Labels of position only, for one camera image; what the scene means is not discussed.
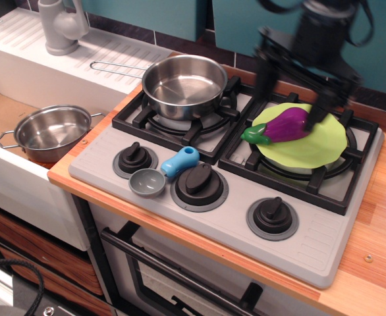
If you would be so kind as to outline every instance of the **purple eggplant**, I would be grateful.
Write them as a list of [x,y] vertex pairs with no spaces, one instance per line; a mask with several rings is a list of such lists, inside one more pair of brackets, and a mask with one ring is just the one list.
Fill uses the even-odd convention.
[[241,138],[251,144],[289,142],[306,137],[304,131],[308,113],[300,107],[291,107],[273,120],[247,128]]

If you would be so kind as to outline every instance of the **oven handle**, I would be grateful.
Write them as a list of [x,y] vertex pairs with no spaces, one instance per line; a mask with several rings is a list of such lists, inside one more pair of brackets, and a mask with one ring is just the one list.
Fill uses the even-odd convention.
[[195,280],[191,276],[183,273],[180,269],[164,262],[162,259],[149,253],[145,249],[142,249],[141,247],[133,244],[131,242],[131,238],[138,229],[139,225],[130,221],[127,222],[117,234],[110,230],[108,227],[106,227],[101,232],[101,239],[119,248],[127,255],[135,258],[136,260],[139,260],[140,262],[148,265],[152,269],[155,269],[166,277],[177,281],[178,283],[184,285],[190,290],[202,295],[203,297],[211,300],[217,305],[220,305],[222,308],[225,308],[231,313],[241,316],[258,316],[258,314],[254,313],[252,310],[255,304],[257,303],[260,294],[262,294],[263,292],[263,289],[260,286],[255,283],[251,283],[254,284],[254,288],[258,287],[260,289],[258,290],[258,292],[260,293],[257,299],[256,295],[254,295],[255,297],[252,300],[254,301],[254,303],[248,303],[247,301],[249,299],[247,298],[247,295],[243,295],[242,299],[240,300],[240,303],[238,304],[232,301],[231,299],[226,298],[223,295],[217,293],[215,290],[209,288],[205,284],[202,284],[200,281]]

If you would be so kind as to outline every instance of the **faucet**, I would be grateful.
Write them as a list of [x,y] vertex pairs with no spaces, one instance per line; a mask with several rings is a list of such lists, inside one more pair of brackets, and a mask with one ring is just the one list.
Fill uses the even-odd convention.
[[73,0],[76,13],[67,13],[63,0],[39,0],[41,23],[47,42],[47,52],[67,55],[78,47],[78,40],[89,32],[82,0]]

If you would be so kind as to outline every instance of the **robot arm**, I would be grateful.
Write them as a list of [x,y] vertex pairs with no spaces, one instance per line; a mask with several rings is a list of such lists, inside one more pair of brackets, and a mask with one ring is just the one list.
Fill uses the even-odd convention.
[[[362,83],[362,77],[341,57],[345,41],[364,45],[373,36],[373,27],[359,44],[350,40],[349,29],[359,3],[373,26],[373,17],[366,0],[305,0],[290,8],[282,8],[270,0],[259,0],[265,9],[285,13],[302,6],[304,13],[294,36],[264,28],[262,44],[256,51],[258,60],[256,98],[262,99],[275,87],[283,73],[318,94],[305,130],[311,131],[333,108],[343,107],[349,96]],[[329,75],[329,80],[313,73],[316,68]]]

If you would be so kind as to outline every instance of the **wooden drawer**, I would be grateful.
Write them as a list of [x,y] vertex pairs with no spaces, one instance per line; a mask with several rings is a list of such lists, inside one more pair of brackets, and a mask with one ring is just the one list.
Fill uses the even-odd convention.
[[94,267],[88,259],[52,242],[35,230],[22,226],[0,211],[0,238],[20,249],[34,261],[57,271],[90,292],[103,295]]
[[[0,246],[0,252],[4,255],[6,259],[24,260],[21,256],[1,246]],[[84,307],[85,309],[91,311],[92,313],[95,313],[96,315],[99,315],[99,316],[112,315],[109,306],[105,302],[93,297],[92,295],[89,295],[85,291],[79,289],[77,286],[59,278],[57,275],[53,274],[47,269],[36,264],[35,266],[40,270],[43,277],[45,288],[47,290],[63,297],[64,300],[68,300],[70,302],[73,302],[77,305]],[[15,266],[15,265],[12,266],[12,269],[15,271],[15,273],[19,274],[25,279],[35,284],[38,284],[39,282],[38,278],[31,270],[21,266]]]

